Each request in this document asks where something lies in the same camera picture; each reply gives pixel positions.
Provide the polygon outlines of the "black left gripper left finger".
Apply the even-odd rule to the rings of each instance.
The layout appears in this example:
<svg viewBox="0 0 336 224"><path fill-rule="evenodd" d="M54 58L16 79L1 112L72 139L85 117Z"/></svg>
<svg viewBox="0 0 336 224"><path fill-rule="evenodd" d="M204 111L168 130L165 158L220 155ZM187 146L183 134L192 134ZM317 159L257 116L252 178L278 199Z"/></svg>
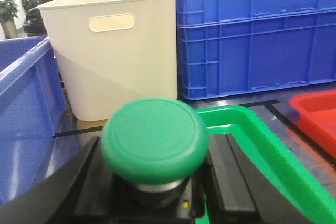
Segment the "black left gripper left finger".
<svg viewBox="0 0 336 224"><path fill-rule="evenodd" d="M2 205L1 223L115 223L111 177L94 137L50 177Z"/></svg>

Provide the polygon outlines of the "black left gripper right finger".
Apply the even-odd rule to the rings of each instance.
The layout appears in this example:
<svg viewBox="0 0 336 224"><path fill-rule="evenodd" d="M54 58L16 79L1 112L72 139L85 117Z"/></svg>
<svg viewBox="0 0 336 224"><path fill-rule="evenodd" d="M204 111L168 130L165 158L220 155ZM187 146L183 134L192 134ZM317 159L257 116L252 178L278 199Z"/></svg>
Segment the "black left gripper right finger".
<svg viewBox="0 0 336 224"><path fill-rule="evenodd" d="M209 136L204 189L210 223L311 223L231 134Z"/></svg>

